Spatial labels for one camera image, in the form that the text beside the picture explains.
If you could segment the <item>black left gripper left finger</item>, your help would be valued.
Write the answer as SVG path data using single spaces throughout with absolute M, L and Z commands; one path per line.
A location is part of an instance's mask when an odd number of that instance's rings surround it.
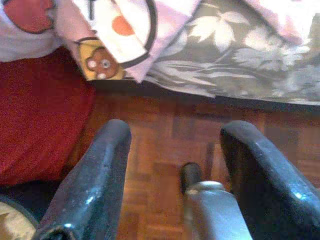
M 56 190 L 34 240 L 114 240 L 124 195 L 131 130 L 109 120 Z

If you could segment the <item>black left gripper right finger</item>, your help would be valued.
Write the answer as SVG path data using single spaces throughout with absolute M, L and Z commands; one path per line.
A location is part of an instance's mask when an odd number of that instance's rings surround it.
M 268 138 L 236 120 L 221 128 L 220 145 L 253 239 L 319 239 L 319 191 Z

